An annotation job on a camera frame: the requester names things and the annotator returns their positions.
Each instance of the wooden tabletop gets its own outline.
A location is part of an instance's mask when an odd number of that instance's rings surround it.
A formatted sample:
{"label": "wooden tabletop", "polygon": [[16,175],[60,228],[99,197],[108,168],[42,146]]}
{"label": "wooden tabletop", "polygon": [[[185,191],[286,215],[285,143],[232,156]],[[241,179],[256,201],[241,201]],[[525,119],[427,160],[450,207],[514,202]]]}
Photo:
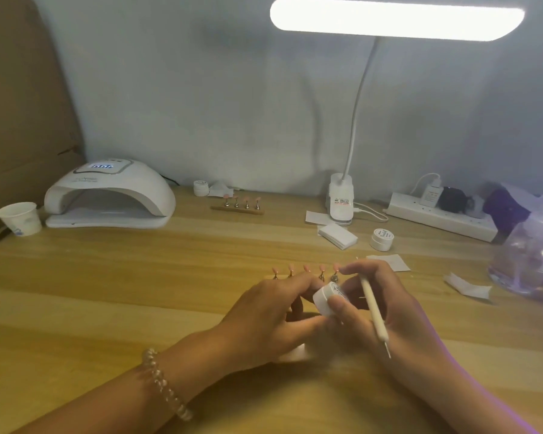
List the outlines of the wooden tabletop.
{"label": "wooden tabletop", "polygon": [[[382,254],[368,244],[382,225],[355,219],[360,239],[341,251],[304,223],[322,199],[262,196],[264,216],[210,210],[220,200],[177,188],[159,230],[44,228],[0,242],[0,433],[52,410],[165,348],[209,328],[271,267],[318,272]],[[543,432],[543,303],[499,287],[491,302],[463,297],[442,276],[488,285],[492,246],[391,219],[399,273],[456,359]],[[192,402],[198,425],[163,430],[226,433],[450,432],[369,358],[268,365],[232,375]]]}

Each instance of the power strip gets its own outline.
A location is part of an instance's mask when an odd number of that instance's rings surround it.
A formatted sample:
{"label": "power strip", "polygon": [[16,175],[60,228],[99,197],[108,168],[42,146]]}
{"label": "power strip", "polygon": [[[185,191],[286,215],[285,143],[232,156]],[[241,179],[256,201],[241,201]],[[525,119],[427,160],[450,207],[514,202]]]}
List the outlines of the power strip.
{"label": "power strip", "polygon": [[419,201],[419,198],[413,196],[392,193],[390,205],[384,213],[485,242],[491,242],[497,235],[497,227],[490,215],[475,219],[467,215],[449,213],[439,208],[426,207]]}

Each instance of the white cable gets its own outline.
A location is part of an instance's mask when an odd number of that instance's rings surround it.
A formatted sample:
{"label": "white cable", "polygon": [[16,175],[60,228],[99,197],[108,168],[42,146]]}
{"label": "white cable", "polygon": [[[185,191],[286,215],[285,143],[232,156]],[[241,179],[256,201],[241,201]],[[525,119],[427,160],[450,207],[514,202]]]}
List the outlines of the white cable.
{"label": "white cable", "polygon": [[355,205],[360,205],[361,207],[367,208],[368,210],[362,210],[361,208],[354,207],[354,213],[368,213],[369,215],[374,216],[377,218],[380,222],[388,222],[388,216],[386,216],[384,213],[380,213],[376,210],[374,210],[372,207],[369,207],[368,205],[360,204],[360,203],[354,203]]}
{"label": "white cable", "polygon": [[437,174],[436,172],[431,172],[429,174],[424,174],[422,175],[418,181],[416,182],[416,184],[414,185],[414,189],[411,190],[411,192],[409,193],[409,195],[412,195],[414,193],[414,191],[416,190],[416,188],[418,187],[418,185],[420,184],[420,181],[425,177],[425,176],[429,176],[429,175],[436,175],[438,177],[438,179],[441,179],[441,176],[439,174]]}
{"label": "white cable", "polygon": [[364,81],[366,79],[366,75],[368,74],[368,70],[370,66],[372,65],[372,60],[374,59],[374,54],[376,53],[379,43],[380,43],[380,37],[376,36],[374,38],[374,44],[372,44],[372,49],[370,50],[368,60],[366,61],[366,68],[364,69],[364,73],[362,74],[362,79],[360,80],[360,86],[358,87],[358,92],[356,93],[356,102],[354,103],[354,111],[352,112],[352,129],[350,131],[350,146],[348,148],[348,159],[346,160],[346,167],[344,168],[342,181],[344,181],[344,178],[346,177],[348,172],[350,172],[350,163],[352,163],[352,154],[354,153],[354,143],[356,140],[356,120],[358,118],[358,104],[360,102],[360,96],[362,95],[362,88],[364,87]]}

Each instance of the right arm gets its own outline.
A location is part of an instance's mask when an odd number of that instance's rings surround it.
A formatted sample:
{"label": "right arm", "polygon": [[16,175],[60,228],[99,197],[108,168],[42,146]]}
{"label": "right arm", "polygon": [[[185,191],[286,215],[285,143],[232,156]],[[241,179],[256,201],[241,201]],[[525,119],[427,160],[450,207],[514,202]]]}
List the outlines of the right arm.
{"label": "right arm", "polygon": [[418,301],[410,295],[390,266],[381,260],[357,260],[340,269],[342,274],[365,275],[374,291],[388,330],[392,358],[376,336],[374,324],[358,309],[361,298],[358,276],[328,300],[342,324],[386,366],[391,374],[426,401],[459,433],[536,433],[513,410],[485,390],[450,355]]}

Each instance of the clear plastic container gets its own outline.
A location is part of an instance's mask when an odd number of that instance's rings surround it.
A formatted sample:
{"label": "clear plastic container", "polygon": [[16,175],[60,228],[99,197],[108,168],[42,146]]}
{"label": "clear plastic container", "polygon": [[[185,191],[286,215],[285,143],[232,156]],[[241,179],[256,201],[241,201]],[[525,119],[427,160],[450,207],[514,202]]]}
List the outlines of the clear plastic container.
{"label": "clear plastic container", "polygon": [[493,282],[530,295],[543,283],[543,202],[518,224],[489,265]]}

